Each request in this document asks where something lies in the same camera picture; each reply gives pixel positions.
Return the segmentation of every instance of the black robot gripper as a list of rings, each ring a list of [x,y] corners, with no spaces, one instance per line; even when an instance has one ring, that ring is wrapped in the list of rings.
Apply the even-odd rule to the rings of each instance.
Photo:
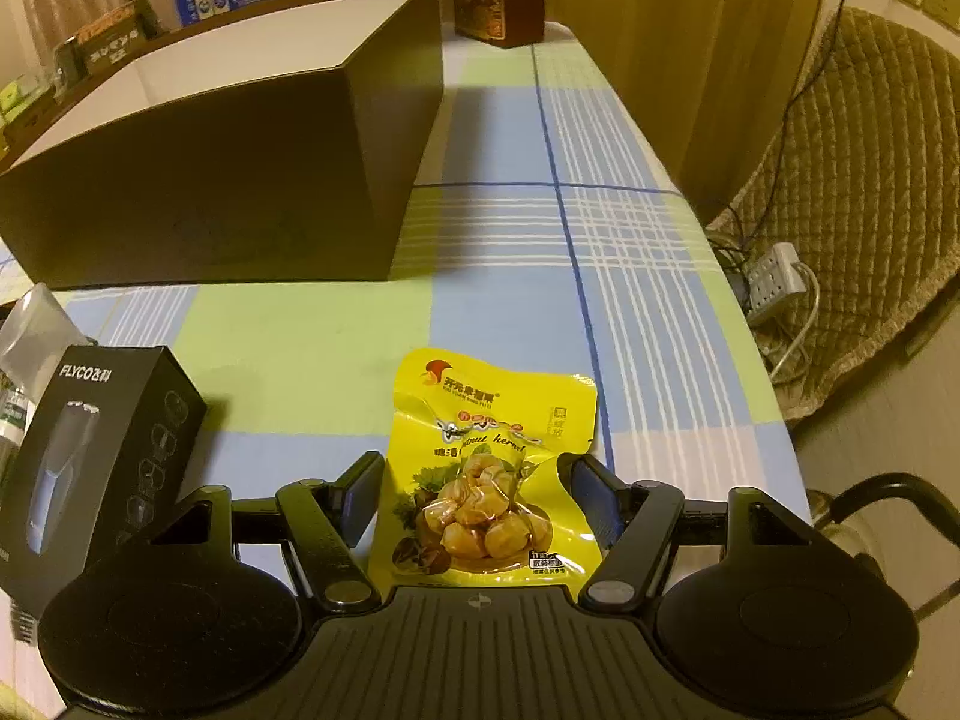
[[[69,584],[40,620],[64,720],[862,718],[892,720],[913,613],[765,493],[688,501],[590,456],[560,477],[606,557],[564,586],[381,598],[349,551],[383,458],[274,498],[204,487]],[[296,592],[237,557],[279,544]],[[680,547],[716,565],[664,591]]]

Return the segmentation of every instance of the circular black cover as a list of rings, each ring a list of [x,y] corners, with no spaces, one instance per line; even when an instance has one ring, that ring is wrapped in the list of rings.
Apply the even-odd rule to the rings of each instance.
[[[904,601],[852,560],[845,576],[829,560],[798,571],[790,550],[805,547],[766,549],[773,560],[723,560],[664,595],[667,659],[746,713],[846,716],[896,692],[918,643]]]
[[[46,608],[43,660],[85,702],[195,712],[261,683],[298,644],[299,606],[280,581],[233,560],[184,560],[173,550],[179,560],[160,557],[139,576],[83,574]]]

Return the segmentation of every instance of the checkered tablecloth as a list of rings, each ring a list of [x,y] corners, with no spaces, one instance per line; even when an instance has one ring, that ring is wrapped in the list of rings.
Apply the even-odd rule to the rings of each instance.
[[[390,281],[61,295],[100,343],[171,346],[205,396],[184,491],[267,496],[385,451],[400,359],[438,346],[592,377],[593,451],[624,480],[713,499],[753,485],[808,517],[726,278],[587,52],[558,26],[532,49],[450,38],[445,81]],[[7,259],[0,300],[29,285]],[[244,559],[282,571],[276,553]],[[32,656],[19,657],[0,654],[0,680],[49,712],[48,688],[24,676]]]

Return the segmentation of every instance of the snack bag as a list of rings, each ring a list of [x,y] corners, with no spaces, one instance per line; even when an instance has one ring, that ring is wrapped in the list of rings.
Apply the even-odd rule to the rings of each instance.
[[[395,584],[566,584],[601,560],[557,473],[593,438],[584,376],[515,373],[440,349],[400,364],[370,576]]]

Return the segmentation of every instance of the ribbed black surface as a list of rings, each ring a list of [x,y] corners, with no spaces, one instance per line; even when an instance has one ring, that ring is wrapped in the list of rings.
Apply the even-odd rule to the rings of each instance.
[[[84,710],[64,720],[85,720]],[[325,623],[268,688],[211,720],[733,720],[669,675],[630,622],[563,589],[400,589]],[[864,720],[896,715],[875,710]]]

